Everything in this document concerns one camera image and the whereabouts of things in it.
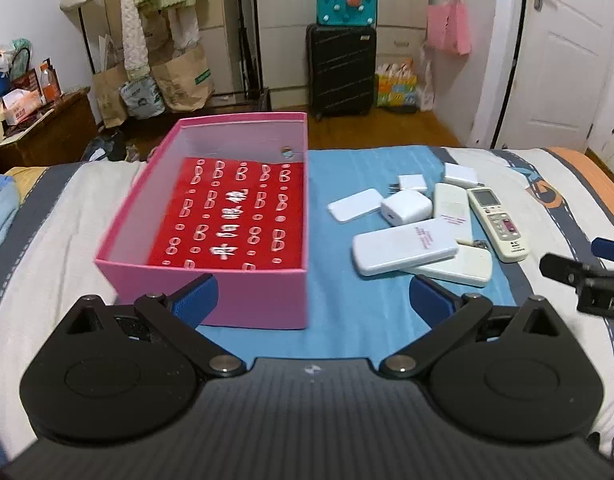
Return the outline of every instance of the remote control screen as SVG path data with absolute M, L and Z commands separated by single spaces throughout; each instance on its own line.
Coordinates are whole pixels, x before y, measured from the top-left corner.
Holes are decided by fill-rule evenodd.
M 483 189 L 482 191 L 473 191 L 476 200 L 483 207 L 487 207 L 488 205 L 500 205 L 500 202 L 496 198 L 496 195 L 492 193 L 489 189 Z

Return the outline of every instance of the orange stripe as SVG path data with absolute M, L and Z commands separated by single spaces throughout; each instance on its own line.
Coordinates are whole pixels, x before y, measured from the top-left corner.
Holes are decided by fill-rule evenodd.
M 574 152 L 567 148 L 550 148 L 556 155 L 564 158 L 593 187 L 600 199 L 614 215 L 614 183 L 607 177 L 592 160 L 588 159 L 583 153 Z

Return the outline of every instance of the metal screw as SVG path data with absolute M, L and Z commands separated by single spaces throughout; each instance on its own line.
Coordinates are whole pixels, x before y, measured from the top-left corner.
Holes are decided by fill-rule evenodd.
M 237 370 L 242 364 L 242 361 L 233 355 L 216 355 L 209 361 L 209 365 L 212 370 L 217 372 L 233 372 Z
M 416 360 L 408 355 L 392 355 L 385 360 L 385 366 L 393 372 L 410 372 L 416 368 Z

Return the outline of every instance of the brown paper bag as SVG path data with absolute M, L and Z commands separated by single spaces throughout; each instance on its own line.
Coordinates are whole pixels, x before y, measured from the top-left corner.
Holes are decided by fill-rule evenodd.
M 94 92 L 104 127 L 120 126 L 127 119 L 127 110 L 120 98 L 120 87 L 129 78 L 122 64 L 94 75 Z
M 191 112 L 205 106 L 213 92 L 212 71 L 202 46 L 151 69 L 165 104 L 177 112 Z

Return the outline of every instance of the white door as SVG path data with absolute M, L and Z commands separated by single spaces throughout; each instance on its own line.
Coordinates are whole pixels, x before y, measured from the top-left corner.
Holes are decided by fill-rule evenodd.
M 582 150 L 611 62 L 614 0 L 534 4 L 496 147 Z

